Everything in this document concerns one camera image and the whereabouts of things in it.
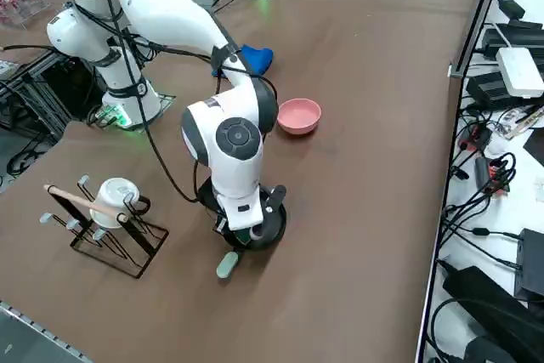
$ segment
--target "white device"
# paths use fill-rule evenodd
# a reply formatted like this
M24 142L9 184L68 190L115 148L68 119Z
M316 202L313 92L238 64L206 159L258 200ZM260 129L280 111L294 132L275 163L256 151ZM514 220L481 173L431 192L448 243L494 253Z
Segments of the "white device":
M110 19L106 0L73 0L95 16ZM270 132L278 115L274 94L261 81L247 75L249 64L238 46L213 14L192 0L113 0L114 12L122 9L121 29L130 25L145 41L185 46L209 54L212 68L223 67L233 88L186 108L182 134L191 155L212 171L212 192L231 231L264 221L259 198L259 174L263 158L262 135ZM151 120L160 110L153 87L142 76L134 57L128 60L118 47L110 47L111 33L78 8L60 12L48 24L51 43L65 54L85 59L104 78L108 93L103 101L121 106L131 124ZM127 64L136 84L133 84ZM233 68L242 72L229 71Z
M496 61L510 95L537 98L544 94L544 81L527 48L499 48Z

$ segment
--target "wooden stick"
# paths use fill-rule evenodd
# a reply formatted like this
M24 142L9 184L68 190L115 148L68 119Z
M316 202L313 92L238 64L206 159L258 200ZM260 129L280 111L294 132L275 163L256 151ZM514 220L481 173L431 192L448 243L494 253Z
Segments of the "wooden stick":
M126 223L128 221L128 217L125 213L118 213L114 208L105 206L103 204L97 204L93 203L89 200L85 200L80 196L72 195L72 193L68 193L67 191L61 190L57 187L52 186L51 184L46 184L43 186L43 188L51 193L52 195L56 195L59 197L64 197L66 200L73 201L77 204L81 204L82 206L85 206L87 208L93 209L95 212L102 213L108 217L111 217L115 220L119 220L123 223Z

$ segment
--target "white router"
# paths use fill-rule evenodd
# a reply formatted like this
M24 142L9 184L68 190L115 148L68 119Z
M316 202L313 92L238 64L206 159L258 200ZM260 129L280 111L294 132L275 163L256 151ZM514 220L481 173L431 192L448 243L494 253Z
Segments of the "white router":
M544 81L527 48L499 48L496 61L510 95L538 98L544 94Z

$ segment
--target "electronic equipment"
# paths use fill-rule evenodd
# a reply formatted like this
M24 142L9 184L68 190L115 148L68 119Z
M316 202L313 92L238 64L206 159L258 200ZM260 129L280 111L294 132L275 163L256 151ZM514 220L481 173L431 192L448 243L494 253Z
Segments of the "electronic equipment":
M522 240L518 241L516 263L521 270L516 271L514 294L516 297L529 300L540 300L544 297L544 234L523 229Z
M483 189L488 185L490 190L496 189L496 186L502 185L502 188L497 190L494 196L506 195L510 191L510 186L504 184L505 176L501 176L500 166L493 166L493 160L487 157L477 157L474 161L474 172L476 174L476 185L479 189Z
M523 21L523 20L517 20L512 19L508 22L509 27L517 27L519 29L533 29L533 30L541 30L542 26L544 26L542 23L534 23L532 21Z
M515 0L496 0L499 9L509 18L519 20L525 16L525 9L518 5Z
M459 136L459 146L466 144L466 150L484 150L491 139L491 131L481 123L474 123L467 126Z
M527 48L499 48L496 61L510 95L528 99L544 94L544 81Z
M448 270L444 289L501 349L517 363L544 362L544 325L527 308L478 267Z
M511 27L508 24L497 25L512 47L525 47L535 59L544 58L544 31ZM507 47L499 32L494 28L485 31L482 48L479 50L485 58L494 60L499 48Z
M536 68L544 78L544 63L537 63ZM467 92L479 108L489 111L544 104L544 97L526 99L510 95L498 71L468 78Z

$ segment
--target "black metal rack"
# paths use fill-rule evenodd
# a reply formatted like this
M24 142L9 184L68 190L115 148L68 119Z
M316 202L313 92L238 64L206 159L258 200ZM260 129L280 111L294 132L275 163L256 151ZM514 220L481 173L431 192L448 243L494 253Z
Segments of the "black metal rack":
M93 195L84 183L80 181L77 186L89 201L94 201ZM168 230L142 218L149 212L151 201L140 196L137 203L144 206L136 209L133 198L126 197L124 204L130 217L120 218L119 215L122 215L120 213L117 216L117 223L121 227L105 229L100 228L91 218L85 217L71 200L51 191L53 187L55 186L48 187L48 193L76 220L74 224L79 225L79 229L76 227L71 229L75 237L70 247L133 278L141 277L169 235ZM66 223L59 221L57 216L54 217L66 226Z

